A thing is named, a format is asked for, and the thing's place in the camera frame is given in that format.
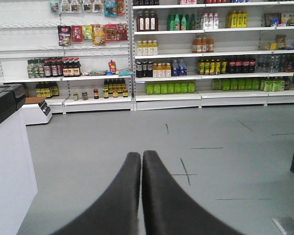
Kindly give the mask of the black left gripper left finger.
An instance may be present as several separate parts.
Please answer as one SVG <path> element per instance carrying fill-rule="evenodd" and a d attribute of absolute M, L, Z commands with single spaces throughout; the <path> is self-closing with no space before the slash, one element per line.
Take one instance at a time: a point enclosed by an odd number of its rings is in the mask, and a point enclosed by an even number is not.
<path fill-rule="evenodd" d="M 103 194 L 81 215 L 54 235 L 137 235 L 141 157 L 127 154 Z"/>

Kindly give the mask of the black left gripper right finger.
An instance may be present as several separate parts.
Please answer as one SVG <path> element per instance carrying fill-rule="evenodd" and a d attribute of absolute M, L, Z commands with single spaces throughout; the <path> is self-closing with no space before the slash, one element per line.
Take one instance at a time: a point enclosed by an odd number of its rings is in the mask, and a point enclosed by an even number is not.
<path fill-rule="evenodd" d="M 192 199 L 154 150 L 143 153 L 142 204 L 148 235 L 238 235 Z"/>

